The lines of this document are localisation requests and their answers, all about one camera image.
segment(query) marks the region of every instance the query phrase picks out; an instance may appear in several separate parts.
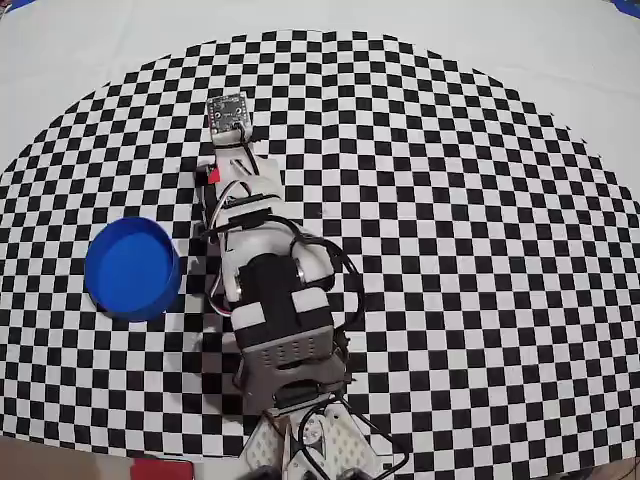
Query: checkerboard pattern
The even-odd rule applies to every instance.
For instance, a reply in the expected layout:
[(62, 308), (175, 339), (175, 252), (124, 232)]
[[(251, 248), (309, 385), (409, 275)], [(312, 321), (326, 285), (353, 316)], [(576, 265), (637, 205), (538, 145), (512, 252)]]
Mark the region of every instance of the checkerboard pattern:
[[(219, 259), (194, 238), (192, 173), (213, 154), (207, 97), (238, 91), (296, 219), (363, 272), (349, 401), (412, 451), (398, 478), (529, 478), (635, 454), (639, 205), (516, 91), (359, 32), (191, 47), (24, 149), (0, 177), (5, 435), (240, 453), (256, 418), (231, 384), (230, 325), (203, 301)], [(181, 255), (178, 300), (142, 324), (96, 312), (83, 287), (89, 242), (128, 215), (158, 221)], [(342, 276), (330, 296), (337, 316), (355, 308)]]

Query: blue bowl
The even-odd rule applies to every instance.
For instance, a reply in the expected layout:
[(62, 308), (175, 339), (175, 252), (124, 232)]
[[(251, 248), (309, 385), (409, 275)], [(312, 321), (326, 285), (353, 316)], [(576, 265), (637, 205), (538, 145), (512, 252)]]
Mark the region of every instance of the blue bowl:
[(180, 280), (180, 258), (171, 239), (147, 218), (121, 218), (89, 246), (85, 285), (112, 317), (131, 322), (157, 317), (175, 300)]

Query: robotic arm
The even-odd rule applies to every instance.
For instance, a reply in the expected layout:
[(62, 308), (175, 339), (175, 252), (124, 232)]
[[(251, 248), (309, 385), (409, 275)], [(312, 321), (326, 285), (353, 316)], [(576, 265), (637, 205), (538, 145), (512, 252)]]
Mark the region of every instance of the robotic arm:
[[(210, 99), (207, 106), (215, 163), (204, 165), (204, 235), (219, 243), (221, 253), (208, 296), (214, 310), (231, 319), (242, 353), (234, 384), (246, 411), (292, 419), (284, 477), (332, 480), (345, 469), (323, 460), (330, 448), (324, 439), (339, 427), (331, 430), (322, 418), (332, 404), (348, 407), (342, 395), (351, 375), (347, 321), (334, 325), (326, 292), (334, 285), (334, 264), (342, 264), (358, 294), (349, 322), (358, 321), (364, 315), (362, 277), (338, 245), (289, 220), (277, 163), (253, 153), (244, 93)], [(220, 284), (228, 308), (215, 302)]]

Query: black cable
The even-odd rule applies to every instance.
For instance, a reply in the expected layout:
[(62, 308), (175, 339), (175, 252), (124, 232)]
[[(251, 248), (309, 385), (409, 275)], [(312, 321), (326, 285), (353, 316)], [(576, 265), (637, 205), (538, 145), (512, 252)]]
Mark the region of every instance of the black cable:
[(253, 173), (255, 175), (260, 175), (260, 170), (258, 169), (256, 158), (253, 156), (253, 152), (251, 151), (251, 148), (249, 148), (249, 143), (246, 139), (246, 130), (244, 129), (244, 125), (240, 122), (236, 122), (235, 126), (236, 128), (238, 128), (238, 130), (240, 130), (240, 144), (242, 145), (242, 148), (244, 148), (247, 157), (249, 157), (249, 162), (251, 163)]
[(249, 142), (246, 139), (246, 130), (244, 128), (244, 125), (242, 125), (242, 123), (240, 122), (236, 122), (234, 124), (234, 127), (237, 128), (238, 130), (240, 130), (240, 143), (230, 143), (228, 145), (216, 145), (213, 144), (213, 150), (215, 152), (215, 150), (224, 150), (227, 148), (239, 148), (242, 147), (244, 148), (245, 153), (247, 154), (247, 157), (249, 157), (249, 163), (251, 163), (251, 169), (253, 170), (254, 175), (260, 175), (260, 169), (258, 168), (258, 163), (256, 162), (256, 157), (253, 154), (253, 152), (251, 151), (251, 148), (249, 147)]
[(636, 468), (638, 468), (638, 464), (640, 464), (640, 460), (638, 460), (635, 465), (633, 466), (633, 468), (631, 470), (629, 470), (627, 473), (625, 473), (623, 476), (617, 478), (616, 480), (622, 480), (623, 478), (628, 477), (629, 475), (631, 475), (632, 473), (634, 473), (636, 471)]
[(322, 477), (322, 480), (331, 480), (331, 479), (329, 478), (327, 473), (322, 469), (322, 467), (320, 467), (320, 465), (318, 465), (318, 462), (316, 462), (315, 459), (309, 453), (309, 449), (307, 448), (307, 445), (304, 443), (304, 428), (307, 426), (307, 423), (309, 422), (309, 419), (313, 415), (318, 413), (323, 408), (326, 408), (328, 405), (330, 405), (332, 403), (337, 403), (337, 402), (340, 402), (340, 403), (342, 403), (342, 405), (344, 405), (344, 407), (347, 409), (347, 412), (349, 413), (349, 415), (356, 416), (358, 419), (360, 419), (360, 421), (362, 421), (365, 425), (367, 425), (371, 429), (371, 433), (372, 434), (380, 435), (385, 440), (387, 440), (389, 443), (391, 443), (391, 445), (395, 446), (397, 449), (399, 449), (402, 452), (402, 455), (403, 455), (404, 458), (399, 463), (393, 465), (391, 468), (388, 468), (388, 469), (384, 470), (380, 475), (378, 475), (377, 477), (373, 478), (372, 480), (383, 480), (384, 478), (387, 478), (389, 475), (392, 475), (395, 472), (397, 472), (398, 470), (400, 470), (402, 467), (404, 467), (409, 462), (409, 452), (402, 445), (400, 445), (396, 440), (394, 440), (393, 437), (390, 434), (383, 432), (382, 430), (380, 430), (380, 428), (378, 428), (373, 423), (371, 423), (371, 421), (369, 421), (369, 419), (367, 419), (367, 417), (365, 417), (364, 415), (362, 415), (360, 413), (354, 412), (354, 410), (351, 407), (351, 405), (349, 405), (347, 403), (347, 401), (342, 397), (342, 395), (336, 395), (334, 398), (332, 398), (330, 400), (326, 400), (324, 402), (320, 402), (317, 405), (314, 405), (313, 407), (311, 407), (307, 411), (307, 413), (304, 414), (304, 416), (302, 417), (302, 420), (300, 421), (300, 424), (298, 425), (298, 444), (299, 444), (300, 451), (302, 451), (302, 454), (304, 455), (304, 458), (316, 470), (316, 472), (318, 472), (318, 474)]

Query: wire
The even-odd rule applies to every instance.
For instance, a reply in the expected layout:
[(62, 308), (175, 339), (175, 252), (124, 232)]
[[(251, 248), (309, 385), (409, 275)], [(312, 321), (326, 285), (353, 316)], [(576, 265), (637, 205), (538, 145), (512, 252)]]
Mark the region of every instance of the wire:
[(245, 182), (242, 182), (240, 180), (234, 180), (234, 181), (230, 182), (224, 188), (224, 190), (222, 190), (222, 193), (220, 194), (220, 198), (218, 199), (218, 203), (216, 203), (216, 206), (213, 209), (213, 214), (211, 214), (211, 220), (209, 221), (209, 230), (214, 230), (215, 229), (216, 220), (218, 219), (218, 215), (220, 215), (220, 212), (222, 211), (222, 207), (224, 206), (225, 202), (227, 201), (227, 199), (231, 195), (231, 191), (233, 190), (233, 187), (235, 187), (237, 185), (242, 185), (243, 183), (245, 183)]
[(625, 473), (623, 476), (618, 477), (616, 480), (623, 480), (624, 478), (627, 478), (629, 475), (631, 475), (632, 473), (635, 476), (635, 472), (636, 472), (636, 468), (638, 468), (638, 464), (640, 464), (640, 460), (638, 460), (635, 465), (633, 466), (633, 468), (631, 470), (629, 470), (627, 473)]
[(349, 256), (344, 253), (344, 250), (336, 245), (331, 240), (327, 240), (326, 238), (316, 237), (314, 235), (310, 235), (308, 233), (302, 233), (300, 227), (293, 221), (288, 218), (280, 217), (278, 215), (267, 215), (265, 216), (265, 221), (271, 221), (280, 223), (285, 225), (291, 230), (293, 233), (294, 239), (291, 242), (289, 247), (289, 255), (293, 253), (293, 247), (296, 243), (300, 242), (305, 245), (321, 245), (327, 249), (330, 255), (338, 258), (342, 265), (345, 267), (351, 278), (355, 281), (355, 289), (356, 295), (358, 296), (358, 306), (356, 311), (351, 316), (351, 318), (345, 318), (345, 321), (339, 327), (336, 327), (336, 331), (344, 331), (350, 325), (353, 325), (364, 318), (364, 302), (365, 302), (365, 294), (364, 294), (364, 283), (362, 281), (362, 275), (353, 264), (353, 261), (349, 258)]
[(209, 295), (207, 295), (207, 299), (209, 300), (209, 304), (211, 305), (211, 308), (213, 308), (214, 312), (216, 312), (221, 317), (229, 318), (231, 317), (231, 312), (225, 308), (222, 308), (216, 305), (216, 302), (213, 300), (213, 296), (216, 290), (218, 289), (218, 286), (220, 285), (221, 278), (222, 278), (222, 263), (220, 264), (220, 268), (218, 269), (218, 275), (216, 275), (216, 279), (214, 280), (213, 285), (209, 290)]
[(244, 125), (241, 122), (236, 122), (234, 126), (238, 130), (240, 130), (240, 144), (242, 145), (242, 148), (244, 148), (244, 152), (247, 154), (247, 157), (249, 157), (249, 162), (251, 163), (251, 168), (253, 169), (253, 173), (255, 175), (260, 175), (260, 169), (258, 168), (256, 157), (253, 156), (251, 147), (249, 147), (249, 142), (247, 142), (247, 138), (246, 138), (247, 132), (244, 129)]
[(371, 429), (371, 433), (378, 434), (378, 435), (382, 436), (385, 440), (387, 440), (389, 443), (391, 443), (391, 445), (395, 446), (398, 450), (400, 450), (402, 452), (402, 455), (403, 455), (404, 458), (400, 462), (398, 462), (397, 464), (395, 464), (391, 468), (388, 468), (388, 469), (384, 470), (380, 475), (378, 475), (377, 477), (373, 478), (372, 480), (383, 480), (384, 478), (387, 478), (389, 475), (392, 475), (395, 472), (397, 472), (398, 470), (400, 470), (402, 467), (404, 467), (409, 462), (409, 452), (402, 445), (400, 445), (396, 440), (394, 440), (393, 437), (390, 434), (383, 432), (382, 430), (380, 430), (380, 428), (378, 428), (373, 423), (371, 423), (371, 421), (369, 421), (369, 419), (367, 419), (367, 417), (365, 417), (364, 415), (362, 415), (360, 413), (354, 412), (353, 408), (351, 407), (351, 405), (349, 405), (347, 403), (347, 401), (342, 397), (342, 395), (336, 394), (334, 396), (334, 398), (326, 400), (324, 402), (320, 402), (317, 405), (314, 405), (313, 407), (311, 407), (304, 414), (304, 416), (302, 417), (302, 420), (300, 421), (300, 424), (298, 425), (298, 444), (299, 444), (300, 451), (302, 451), (302, 454), (304, 455), (304, 458), (316, 470), (316, 472), (318, 472), (318, 474), (322, 477), (322, 480), (331, 480), (331, 479), (329, 478), (327, 473), (322, 469), (322, 467), (320, 467), (320, 465), (318, 465), (318, 462), (316, 462), (316, 460), (309, 453), (309, 449), (307, 448), (307, 445), (304, 443), (304, 429), (307, 426), (307, 423), (309, 422), (309, 419), (313, 415), (317, 414), (320, 410), (322, 410), (323, 408), (326, 408), (328, 405), (330, 405), (332, 403), (337, 403), (337, 402), (342, 403), (342, 405), (344, 405), (344, 407), (347, 409), (347, 412), (350, 415), (355, 415), (360, 421), (362, 421), (364, 424), (366, 424)]

